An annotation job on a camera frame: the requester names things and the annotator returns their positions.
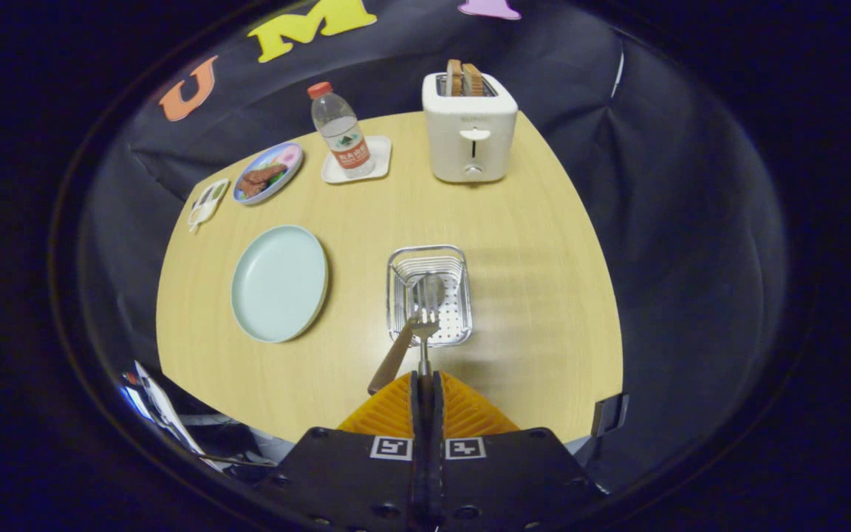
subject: white toaster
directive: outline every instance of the white toaster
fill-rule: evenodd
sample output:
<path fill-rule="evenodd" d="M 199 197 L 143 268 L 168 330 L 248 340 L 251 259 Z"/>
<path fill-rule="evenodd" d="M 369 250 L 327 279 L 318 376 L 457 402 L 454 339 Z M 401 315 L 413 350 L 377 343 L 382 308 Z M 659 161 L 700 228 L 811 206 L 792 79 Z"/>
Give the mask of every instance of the white toaster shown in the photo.
<path fill-rule="evenodd" d="M 446 97 L 445 72 L 423 80 L 432 173 L 442 181 L 496 181 L 507 172 L 517 102 L 482 73 L 484 97 Z"/>

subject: small plate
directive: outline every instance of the small plate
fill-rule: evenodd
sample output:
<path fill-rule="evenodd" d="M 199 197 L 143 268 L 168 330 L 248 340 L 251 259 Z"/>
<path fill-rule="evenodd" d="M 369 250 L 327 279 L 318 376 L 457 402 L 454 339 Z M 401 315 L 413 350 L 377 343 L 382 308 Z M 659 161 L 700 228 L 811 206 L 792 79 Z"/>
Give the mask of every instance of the small plate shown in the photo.
<path fill-rule="evenodd" d="M 241 203 L 241 205 L 255 205 L 256 203 L 264 202 L 264 200 L 274 195 L 275 192 L 280 191 L 284 185 L 287 185 L 287 182 L 294 177 L 298 168 L 301 167 L 301 161 L 304 161 L 304 150 L 301 149 L 301 145 L 297 142 L 283 142 L 266 149 L 263 154 L 258 155 L 256 160 L 251 161 L 251 164 L 246 166 L 241 175 L 239 175 L 239 178 L 236 179 L 236 182 L 232 185 L 232 197 Z M 243 176 L 250 171 L 257 171 L 257 169 L 266 168 L 266 166 L 271 166 L 275 163 L 283 163 L 287 166 L 287 170 L 263 191 L 250 198 L 244 197 L 242 191 L 239 190 L 239 183 Z"/>
<path fill-rule="evenodd" d="M 298 225 L 273 227 L 250 243 L 236 265 L 236 322 L 258 341 L 291 340 L 317 317 L 327 279 L 327 256 L 316 236 Z"/>
<path fill-rule="evenodd" d="M 359 177 L 347 177 L 341 165 L 338 165 L 333 154 L 327 154 L 327 159 L 324 161 L 324 169 L 321 169 L 321 178 L 331 185 L 340 183 L 352 183 L 354 181 L 363 181 L 364 179 L 375 179 L 383 177 L 389 172 L 389 156 L 392 155 L 392 141 L 385 136 L 368 136 L 366 137 L 367 146 L 369 147 L 369 156 L 374 158 L 376 166 L 366 175 Z"/>
<path fill-rule="evenodd" d="M 219 200 L 222 199 L 228 188 L 229 180 L 219 179 L 219 181 L 211 183 L 202 190 L 199 199 L 193 202 L 189 216 L 186 217 L 186 223 L 190 225 L 190 232 L 195 231 L 196 226 L 211 218 L 212 213 L 216 212 L 216 208 L 219 206 Z"/>

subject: letter m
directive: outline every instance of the letter m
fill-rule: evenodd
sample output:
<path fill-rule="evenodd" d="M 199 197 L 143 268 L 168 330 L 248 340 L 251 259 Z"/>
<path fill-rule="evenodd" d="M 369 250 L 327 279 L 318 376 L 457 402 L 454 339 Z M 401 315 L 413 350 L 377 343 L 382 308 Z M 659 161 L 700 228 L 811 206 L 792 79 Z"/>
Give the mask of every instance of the letter m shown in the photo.
<path fill-rule="evenodd" d="M 291 51 L 294 44 L 282 41 L 288 37 L 300 43 L 310 43 L 324 21 L 322 35 L 335 35 L 344 31 L 369 26 L 376 16 L 366 13 L 362 0 L 320 0 L 306 15 L 279 15 L 251 30 L 249 37 L 257 37 L 261 44 L 258 63 L 267 63 Z"/>

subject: wire basket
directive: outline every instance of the wire basket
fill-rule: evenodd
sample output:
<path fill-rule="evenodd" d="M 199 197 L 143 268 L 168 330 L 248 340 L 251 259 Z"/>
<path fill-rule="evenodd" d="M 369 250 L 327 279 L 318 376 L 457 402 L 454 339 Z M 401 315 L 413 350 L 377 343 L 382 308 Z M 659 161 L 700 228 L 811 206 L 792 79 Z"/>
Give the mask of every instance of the wire basket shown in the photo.
<path fill-rule="evenodd" d="M 442 279 L 445 301 L 439 307 L 439 330 L 429 338 L 428 344 L 430 347 L 458 346 L 472 333 L 472 300 L 465 253 L 453 245 L 406 247 L 389 256 L 386 268 L 389 337 L 395 341 L 406 319 L 415 313 L 413 290 L 429 273 Z M 413 337 L 413 346 L 419 343 L 419 338 Z"/>

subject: meat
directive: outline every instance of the meat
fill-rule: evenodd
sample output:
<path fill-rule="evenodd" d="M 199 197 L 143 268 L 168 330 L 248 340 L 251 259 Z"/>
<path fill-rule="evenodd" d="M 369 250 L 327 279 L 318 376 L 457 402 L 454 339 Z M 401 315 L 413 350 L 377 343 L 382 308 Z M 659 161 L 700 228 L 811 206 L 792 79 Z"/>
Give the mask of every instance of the meat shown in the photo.
<path fill-rule="evenodd" d="M 287 166 L 285 165 L 266 166 L 266 168 L 261 168 L 260 171 L 246 172 L 242 179 L 248 181 L 251 185 L 259 185 L 269 182 L 271 178 L 283 174 L 286 170 Z"/>
<path fill-rule="evenodd" d="M 287 165 L 276 164 L 245 172 L 239 180 L 239 190 L 246 198 L 251 198 L 264 191 L 287 171 Z"/>
<path fill-rule="evenodd" d="M 265 188 L 267 188 L 267 182 L 253 185 L 244 179 L 239 181 L 239 190 L 242 191 L 242 194 L 245 194 L 246 198 L 253 198 L 257 194 L 263 192 Z"/>

